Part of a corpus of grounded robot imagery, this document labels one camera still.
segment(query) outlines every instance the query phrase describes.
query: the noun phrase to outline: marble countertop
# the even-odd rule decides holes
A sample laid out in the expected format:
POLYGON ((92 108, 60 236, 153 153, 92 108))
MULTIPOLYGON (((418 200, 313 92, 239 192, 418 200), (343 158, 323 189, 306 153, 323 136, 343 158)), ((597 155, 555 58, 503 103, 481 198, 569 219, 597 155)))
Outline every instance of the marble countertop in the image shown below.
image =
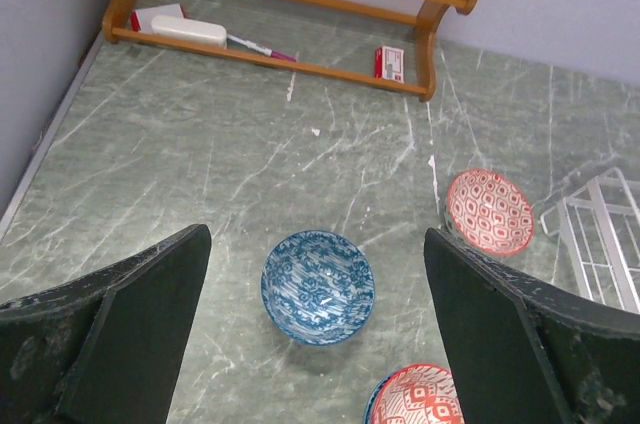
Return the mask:
MULTIPOLYGON (((138 5, 172 2, 312 62, 369 72, 381 44, 413 59, 408 28, 277 0, 138 5)), ((359 423, 390 371, 447 367, 422 245, 456 173, 505 174, 536 216, 609 167, 640 173, 639 89, 448 42, 435 56, 438 91, 421 103, 105 44, 0 244, 0 301, 207 224, 209 270, 168 422, 359 423), (287 339, 260 299, 269 251, 310 228, 357 244, 376 277, 369 322, 330 348, 287 339)), ((564 254, 538 226, 529 248, 505 262, 575 291, 564 254)))

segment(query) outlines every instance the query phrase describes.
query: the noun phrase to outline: red patterned bowl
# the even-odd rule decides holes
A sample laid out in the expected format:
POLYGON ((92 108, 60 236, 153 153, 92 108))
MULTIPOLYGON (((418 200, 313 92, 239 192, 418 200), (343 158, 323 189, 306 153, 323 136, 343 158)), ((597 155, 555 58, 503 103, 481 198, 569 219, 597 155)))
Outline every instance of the red patterned bowl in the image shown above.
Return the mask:
POLYGON ((451 372, 431 364, 399 370, 378 394, 371 424, 464 424, 451 372))
POLYGON ((456 176, 444 216, 449 232, 491 254, 516 254, 533 237, 533 211, 527 198, 506 177, 486 169, 456 176))

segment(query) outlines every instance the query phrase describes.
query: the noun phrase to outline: floral pattern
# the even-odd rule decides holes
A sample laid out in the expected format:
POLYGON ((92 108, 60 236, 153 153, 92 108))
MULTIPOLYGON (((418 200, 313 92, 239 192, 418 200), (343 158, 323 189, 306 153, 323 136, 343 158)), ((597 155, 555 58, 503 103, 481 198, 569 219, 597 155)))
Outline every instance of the floral pattern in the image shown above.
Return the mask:
POLYGON ((261 292, 267 313, 286 335, 326 346, 364 325, 375 286, 369 263, 351 242, 331 232, 303 231, 271 251, 261 292))

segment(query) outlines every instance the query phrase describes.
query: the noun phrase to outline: white cylindrical object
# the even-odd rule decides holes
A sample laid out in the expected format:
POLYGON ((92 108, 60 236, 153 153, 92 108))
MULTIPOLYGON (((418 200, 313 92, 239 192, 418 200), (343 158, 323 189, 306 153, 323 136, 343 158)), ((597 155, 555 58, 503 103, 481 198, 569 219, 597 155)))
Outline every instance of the white cylindrical object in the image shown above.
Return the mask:
POLYGON ((160 36, 227 47, 227 30, 210 22, 158 15, 151 19, 151 29, 160 36))

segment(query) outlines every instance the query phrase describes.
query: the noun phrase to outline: white wire rack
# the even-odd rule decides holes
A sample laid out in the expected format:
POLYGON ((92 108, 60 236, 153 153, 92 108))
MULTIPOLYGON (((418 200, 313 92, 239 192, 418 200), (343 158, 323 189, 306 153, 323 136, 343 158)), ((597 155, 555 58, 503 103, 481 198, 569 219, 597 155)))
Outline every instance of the white wire rack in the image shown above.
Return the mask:
POLYGON ((580 295, 640 314, 640 182, 614 167, 540 216, 547 236, 560 233, 567 246, 580 295), (547 218, 558 212, 558 228, 547 218))

